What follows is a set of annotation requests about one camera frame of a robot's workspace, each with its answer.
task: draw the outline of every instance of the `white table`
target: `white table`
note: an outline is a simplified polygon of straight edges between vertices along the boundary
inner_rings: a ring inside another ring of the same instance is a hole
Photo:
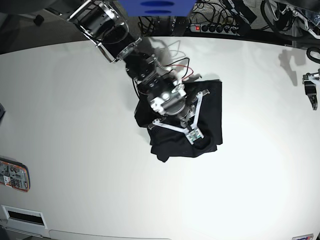
[[[218,151],[157,160],[135,122],[124,63],[108,63],[89,41],[4,54],[0,155],[28,166],[31,189],[0,186],[0,204],[42,212],[48,230],[89,235],[317,236],[320,110],[312,111],[302,76],[319,66],[289,47],[158,39],[180,41],[195,73],[223,82]]]

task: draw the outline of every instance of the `circuit board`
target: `circuit board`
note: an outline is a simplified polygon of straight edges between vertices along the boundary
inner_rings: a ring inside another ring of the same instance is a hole
[[[28,192],[30,189],[28,168],[19,162],[0,157],[0,184]]]

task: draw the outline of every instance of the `power strip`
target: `power strip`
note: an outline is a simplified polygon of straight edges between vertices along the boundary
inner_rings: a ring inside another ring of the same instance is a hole
[[[190,31],[193,33],[207,33],[207,34],[223,34],[223,35],[231,35],[238,36],[238,27],[236,26],[222,26],[220,23],[212,23],[209,24],[199,24],[192,23],[190,25]]]

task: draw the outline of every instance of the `black t-shirt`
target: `black t-shirt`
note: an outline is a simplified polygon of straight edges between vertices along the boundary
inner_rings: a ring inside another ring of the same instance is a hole
[[[204,138],[197,139],[191,145],[184,133],[159,126],[148,129],[151,138],[150,145],[152,145],[151,153],[157,155],[157,158],[164,163],[169,157],[196,158],[204,153],[214,152],[217,150],[217,145],[223,143],[221,127],[222,82],[219,80],[197,81],[186,82],[184,85],[187,100],[194,99],[200,91],[208,89],[210,92],[202,99],[197,124]],[[147,97],[141,95],[134,117],[141,128],[147,128],[154,119],[162,116],[155,113],[148,104]],[[181,127],[179,121],[172,117],[168,117],[163,123]]]

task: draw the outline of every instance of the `red wire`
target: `red wire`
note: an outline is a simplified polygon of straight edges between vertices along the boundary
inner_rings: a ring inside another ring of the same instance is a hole
[[[182,78],[182,81],[185,80],[185,79],[187,79],[188,77],[190,77],[192,74],[194,74],[194,70],[193,70],[191,67],[189,67],[189,66],[184,66],[184,65],[180,65],[180,64],[172,64],[172,65],[169,65],[168,67],[170,67],[170,66],[184,67],[184,68],[188,68],[188,70],[190,69],[190,70],[192,71],[191,74],[189,74],[188,76]]]

